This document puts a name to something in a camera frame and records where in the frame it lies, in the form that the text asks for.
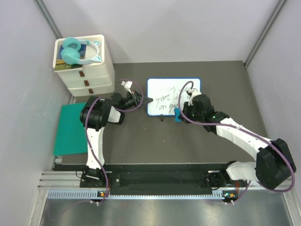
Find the blue framed whiteboard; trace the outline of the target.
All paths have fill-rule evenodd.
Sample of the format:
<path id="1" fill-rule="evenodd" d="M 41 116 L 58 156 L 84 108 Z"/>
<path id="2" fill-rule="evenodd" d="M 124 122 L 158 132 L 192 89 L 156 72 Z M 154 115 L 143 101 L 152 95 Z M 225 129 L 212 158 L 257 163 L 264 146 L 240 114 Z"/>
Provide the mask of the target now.
<path id="1" fill-rule="evenodd" d="M 174 109 L 189 100 L 187 89 L 191 85 L 185 86 L 188 81 L 194 83 L 193 88 L 201 89 L 201 79 L 192 78 L 150 78 L 147 80 L 147 97 L 153 101 L 148 103 L 147 113 L 149 116 L 174 116 Z"/>

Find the blue felt eraser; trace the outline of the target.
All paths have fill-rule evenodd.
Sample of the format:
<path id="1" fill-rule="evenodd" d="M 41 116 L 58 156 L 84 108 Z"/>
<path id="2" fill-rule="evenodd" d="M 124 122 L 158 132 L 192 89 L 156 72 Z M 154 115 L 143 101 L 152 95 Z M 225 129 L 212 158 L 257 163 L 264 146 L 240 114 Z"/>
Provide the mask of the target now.
<path id="1" fill-rule="evenodd" d="M 175 114 L 175 122 L 182 122 L 180 116 L 181 116 L 181 111 L 179 108 L 174 109 L 174 114 Z"/>

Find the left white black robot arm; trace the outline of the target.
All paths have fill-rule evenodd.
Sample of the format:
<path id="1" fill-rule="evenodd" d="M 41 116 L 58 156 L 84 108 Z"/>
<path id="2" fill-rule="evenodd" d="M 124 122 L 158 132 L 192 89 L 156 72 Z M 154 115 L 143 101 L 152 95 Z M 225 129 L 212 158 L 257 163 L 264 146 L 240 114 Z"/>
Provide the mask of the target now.
<path id="1" fill-rule="evenodd" d="M 123 97 L 114 93 L 111 98 L 102 99 L 92 96 L 80 112 L 87 139 L 88 158 L 82 171 L 80 187 L 105 187 L 108 176 L 105 174 L 103 155 L 103 134 L 108 123 L 121 125 L 125 112 L 149 104 L 153 98 L 145 97 L 136 90 L 127 92 Z"/>

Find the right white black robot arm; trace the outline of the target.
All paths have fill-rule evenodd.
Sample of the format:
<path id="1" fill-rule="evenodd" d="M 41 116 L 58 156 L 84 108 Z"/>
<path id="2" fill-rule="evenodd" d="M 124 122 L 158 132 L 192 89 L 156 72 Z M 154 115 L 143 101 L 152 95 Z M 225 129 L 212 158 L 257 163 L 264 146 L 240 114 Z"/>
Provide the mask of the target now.
<path id="1" fill-rule="evenodd" d="M 231 186 L 236 180 L 257 181 L 273 190 L 288 178 L 294 178 L 296 167 L 287 143 L 278 138 L 259 136 L 236 123 L 227 114 L 215 111 L 208 96 L 189 91 L 180 118 L 185 122 L 203 125 L 212 132 L 240 147 L 253 162 L 230 161 L 220 170 L 220 182 Z"/>

